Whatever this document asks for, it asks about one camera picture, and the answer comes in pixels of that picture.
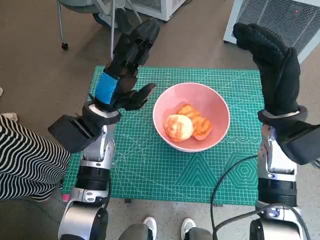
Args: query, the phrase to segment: person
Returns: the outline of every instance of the person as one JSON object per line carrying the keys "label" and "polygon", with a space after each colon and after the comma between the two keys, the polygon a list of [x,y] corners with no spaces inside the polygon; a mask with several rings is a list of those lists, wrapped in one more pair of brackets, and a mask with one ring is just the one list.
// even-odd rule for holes
{"label": "person", "polygon": [[[3,93],[4,93],[4,90],[0,87],[0,97],[2,96]],[[2,113],[1,115],[14,122],[18,122],[18,115],[15,112],[6,112],[6,113]]]}
{"label": "person", "polygon": [[[148,216],[142,223],[130,225],[119,237],[119,240],[156,240],[156,220]],[[203,228],[196,227],[195,221],[186,218],[181,225],[181,240],[211,240],[212,234]]]}
{"label": "person", "polygon": [[17,121],[13,112],[0,114],[0,201],[45,201],[61,184],[70,153]]}

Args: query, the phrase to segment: shoe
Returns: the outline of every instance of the shoe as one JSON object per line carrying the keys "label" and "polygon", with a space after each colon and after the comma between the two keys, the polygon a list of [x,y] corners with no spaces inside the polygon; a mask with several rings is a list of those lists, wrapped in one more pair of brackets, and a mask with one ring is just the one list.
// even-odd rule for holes
{"label": "shoe", "polygon": [[18,122],[18,115],[15,112],[2,113],[1,115],[7,119],[10,119],[11,121]]}
{"label": "shoe", "polygon": [[152,216],[148,216],[143,223],[152,231],[152,238],[156,240],[157,236],[157,223]]}
{"label": "shoe", "polygon": [[183,220],[182,226],[181,226],[181,239],[185,240],[186,233],[195,227],[196,227],[196,223],[191,218],[186,218],[185,220]]}

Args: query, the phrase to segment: striped clothing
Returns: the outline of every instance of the striped clothing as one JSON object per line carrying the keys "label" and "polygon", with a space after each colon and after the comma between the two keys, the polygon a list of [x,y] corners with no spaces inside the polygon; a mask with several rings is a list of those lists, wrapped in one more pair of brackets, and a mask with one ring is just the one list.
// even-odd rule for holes
{"label": "striped clothing", "polygon": [[48,199],[69,158],[63,147],[0,115],[0,200]]}

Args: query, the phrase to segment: gray floor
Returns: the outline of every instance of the gray floor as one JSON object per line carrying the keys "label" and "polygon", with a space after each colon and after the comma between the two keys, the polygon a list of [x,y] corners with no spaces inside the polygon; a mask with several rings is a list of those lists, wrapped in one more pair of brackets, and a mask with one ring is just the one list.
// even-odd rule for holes
{"label": "gray floor", "polygon": [[[162,24],[148,66],[254,69],[249,53],[223,44],[233,1],[194,0]],[[91,15],[62,10],[70,50],[63,52],[55,0],[2,1],[0,7],[1,112],[17,112],[20,123],[52,140],[47,127],[62,114],[80,112],[96,65],[109,56],[110,32]],[[320,47],[301,66],[299,103],[309,109],[308,121],[320,123]],[[298,203],[313,239],[320,237],[320,171],[299,168]],[[60,193],[42,204],[27,201],[0,203],[1,239],[57,239],[64,210]],[[214,209],[216,222],[244,213],[252,207],[224,206]],[[112,199],[108,240],[116,240],[130,224],[154,216],[158,240],[180,239],[180,224],[194,218],[210,230],[208,204],[136,200],[124,204]],[[250,219],[222,229],[220,239],[248,239]]]}

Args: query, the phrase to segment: pink bowl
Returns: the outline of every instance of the pink bowl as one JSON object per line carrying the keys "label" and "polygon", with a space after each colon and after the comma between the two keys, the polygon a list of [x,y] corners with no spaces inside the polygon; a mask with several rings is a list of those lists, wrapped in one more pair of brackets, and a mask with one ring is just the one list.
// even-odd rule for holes
{"label": "pink bowl", "polygon": [[[176,114],[184,104],[191,104],[202,116],[212,124],[209,136],[197,141],[190,137],[186,141],[174,142],[166,134],[165,120]],[[153,123],[158,134],[171,147],[187,153],[207,150],[218,144],[227,134],[230,125],[230,113],[225,100],[212,88],[195,82],[185,82],[165,90],[155,102]]]}

